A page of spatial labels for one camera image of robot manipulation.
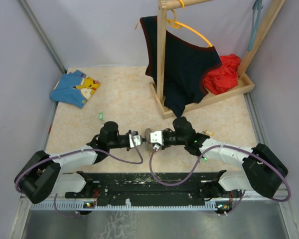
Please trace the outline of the large keyring with keys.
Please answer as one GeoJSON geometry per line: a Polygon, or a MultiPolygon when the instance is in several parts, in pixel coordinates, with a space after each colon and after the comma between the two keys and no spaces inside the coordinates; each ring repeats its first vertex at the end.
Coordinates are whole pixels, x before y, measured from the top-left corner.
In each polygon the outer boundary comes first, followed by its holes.
{"type": "Polygon", "coordinates": [[[150,141],[150,134],[152,133],[152,129],[151,128],[147,128],[145,130],[145,149],[148,152],[149,156],[151,156],[152,152],[153,152],[153,145],[150,141]]]}

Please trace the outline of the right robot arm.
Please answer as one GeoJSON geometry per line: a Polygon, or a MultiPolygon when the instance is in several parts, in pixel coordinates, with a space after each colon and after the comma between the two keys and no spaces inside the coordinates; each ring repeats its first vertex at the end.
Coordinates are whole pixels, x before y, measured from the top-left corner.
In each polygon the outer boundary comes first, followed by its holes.
{"type": "Polygon", "coordinates": [[[273,199],[285,182],[287,168],[265,144],[240,147],[220,142],[205,133],[196,132],[185,117],[176,118],[172,124],[174,129],[154,133],[162,149],[182,145],[191,155],[219,160],[240,169],[221,174],[212,185],[216,196],[224,197],[233,190],[254,190],[273,199]]]}

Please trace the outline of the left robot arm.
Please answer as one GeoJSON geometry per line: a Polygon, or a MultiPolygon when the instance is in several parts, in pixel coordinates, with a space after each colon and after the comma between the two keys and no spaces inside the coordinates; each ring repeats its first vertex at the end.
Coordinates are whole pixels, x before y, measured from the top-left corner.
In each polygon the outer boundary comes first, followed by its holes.
{"type": "Polygon", "coordinates": [[[137,149],[144,141],[137,131],[129,130],[120,135],[118,124],[108,121],[99,134],[80,149],[53,155],[43,150],[36,152],[16,176],[15,188],[34,204],[50,195],[68,192],[87,198],[93,194],[94,186],[74,170],[101,162],[110,156],[111,149],[137,149]]]}

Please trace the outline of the green tag key left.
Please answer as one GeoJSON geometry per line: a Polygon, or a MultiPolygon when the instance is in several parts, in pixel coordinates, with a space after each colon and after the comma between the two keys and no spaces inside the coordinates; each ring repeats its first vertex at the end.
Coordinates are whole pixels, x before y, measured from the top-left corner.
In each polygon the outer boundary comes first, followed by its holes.
{"type": "Polygon", "coordinates": [[[99,119],[99,121],[100,121],[102,124],[105,123],[105,120],[104,120],[104,114],[103,114],[103,113],[99,113],[99,114],[98,114],[98,119],[99,119]]]}

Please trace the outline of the yellow tag key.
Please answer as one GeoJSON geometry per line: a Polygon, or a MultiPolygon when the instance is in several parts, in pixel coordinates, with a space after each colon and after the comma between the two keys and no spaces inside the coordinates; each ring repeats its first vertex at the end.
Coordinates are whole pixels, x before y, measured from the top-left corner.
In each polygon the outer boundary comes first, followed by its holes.
{"type": "Polygon", "coordinates": [[[201,133],[204,135],[208,135],[208,136],[214,136],[214,132],[209,131],[209,130],[202,131],[201,133]]]}

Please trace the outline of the blue pikachu shirt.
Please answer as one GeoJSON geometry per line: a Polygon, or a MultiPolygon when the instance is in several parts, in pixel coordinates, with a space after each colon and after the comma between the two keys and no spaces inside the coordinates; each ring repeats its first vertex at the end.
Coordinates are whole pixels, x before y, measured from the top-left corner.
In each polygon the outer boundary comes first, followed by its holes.
{"type": "Polygon", "coordinates": [[[99,81],[76,70],[63,74],[49,97],[55,102],[71,104],[81,109],[100,85],[99,81]]]}

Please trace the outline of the dark navy tank top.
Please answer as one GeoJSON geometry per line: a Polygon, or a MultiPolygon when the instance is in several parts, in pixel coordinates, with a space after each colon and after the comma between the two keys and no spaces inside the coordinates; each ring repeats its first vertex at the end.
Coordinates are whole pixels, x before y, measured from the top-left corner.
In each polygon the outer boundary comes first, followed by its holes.
{"type": "Polygon", "coordinates": [[[203,79],[222,66],[215,47],[199,47],[166,32],[164,106],[181,117],[185,106],[200,103],[208,94],[203,79]]]}

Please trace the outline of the red crumpled cloth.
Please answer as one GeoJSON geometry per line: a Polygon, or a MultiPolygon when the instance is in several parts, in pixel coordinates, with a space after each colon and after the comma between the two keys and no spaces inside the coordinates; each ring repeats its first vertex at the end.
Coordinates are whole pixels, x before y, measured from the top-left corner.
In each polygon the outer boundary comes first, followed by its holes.
{"type": "Polygon", "coordinates": [[[238,86],[237,69],[241,58],[235,54],[220,56],[222,66],[210,71],[203,79],[203,86],[211,93],[219,95],[238,86]]]}

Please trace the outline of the wooden clothes rack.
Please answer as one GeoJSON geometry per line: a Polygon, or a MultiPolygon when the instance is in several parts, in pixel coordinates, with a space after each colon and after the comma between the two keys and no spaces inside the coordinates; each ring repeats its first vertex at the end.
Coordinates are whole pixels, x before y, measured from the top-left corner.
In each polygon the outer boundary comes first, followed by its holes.
{"type": "MultiPolygon", "coordinates": [[[[157,81],[151,82],[150,88],[153,92],[156,102],[158,103],[159,109],[161,110],[163,119],[174,116],[173,111],[164,106],[163,96],[167,12],[169,10],[184,8],[186,6],[196,5],[203,2],[204,1],[202,0],[159,0],[157,2],[157,81]]],[[[200,103],[191,103],[186,105],[184,110],[185,112],[193,111],[198,108],[217,103],[237,95],[246,94],[254,89],[255,84],[246,74],[246,70],[255,57],[258,49],[260,48],[263,40],[265,39],[284,3],[285,2],[283,0],[271,1],[270,6],[268,7],[268,10],[264,15],[256,32],[253,47],[250,51],[246,52],[241,61],[241,64],[238,67],[239,85],[219,95],[209,93],[206,97],[203,98],[200,103]]]]}

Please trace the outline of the yellow clothes hanger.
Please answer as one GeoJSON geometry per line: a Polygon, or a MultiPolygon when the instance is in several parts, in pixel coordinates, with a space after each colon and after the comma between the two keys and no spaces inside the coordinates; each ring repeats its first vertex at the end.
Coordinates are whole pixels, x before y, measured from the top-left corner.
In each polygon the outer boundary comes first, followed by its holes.
{"type": "Polygon", "coordinates": [[[184,28],[192,31],[193,33],[195,33],[196,35],[201,37],[208,44],[209,47],[213,47],[213,44],[204,35],[199,33],[194,28],[177,21],[177,13],[175,12],[175,9],[177,9],[177,8],[185,9],[186,6],[196,5],[196,4],[200,4],[203,2],[207,2],[207,0],[168,0],[168,1],[165,1],[164,5],[167,7],[167,10],[171,10],[171,12],[173,13],[173,19],[170,19],[167,17],[166,22],[171,27],[173,27],[175,29],[181,29],[182,27],[184,27],[184,28]]]}

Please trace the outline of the blue clothes hanger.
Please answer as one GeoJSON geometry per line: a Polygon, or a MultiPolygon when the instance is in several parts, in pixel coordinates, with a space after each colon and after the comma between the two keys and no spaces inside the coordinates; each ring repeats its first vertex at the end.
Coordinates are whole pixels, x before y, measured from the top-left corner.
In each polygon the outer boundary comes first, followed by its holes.
{"type": "Polygon", "coordinates": [[[260,23],[260,17],[261,17],[261,11],[263,9],[263,4],[262,0],[256,0],[253,4],[252,10],[253,10],[253,15],[252,15],[252,28],[251,28],[251,37],[250,41],[248,44],[248,52],[252,51],[257,31],[259,28],[259,23],[260,23]]]}

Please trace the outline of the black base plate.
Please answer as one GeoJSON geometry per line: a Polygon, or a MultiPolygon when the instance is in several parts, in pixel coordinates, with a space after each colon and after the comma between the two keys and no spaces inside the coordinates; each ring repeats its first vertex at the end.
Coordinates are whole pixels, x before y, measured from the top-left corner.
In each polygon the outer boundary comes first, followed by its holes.
{"type": "Polygon", "coordinates": [[[85,182],[79,192],[67,189],[67,199],[95,198],[98,206],[204,206],[207,200],[229,196],[220,186],[224,171],[196,172],[174,187],[164,186],[150,173],[78,173],[85,182]]]}

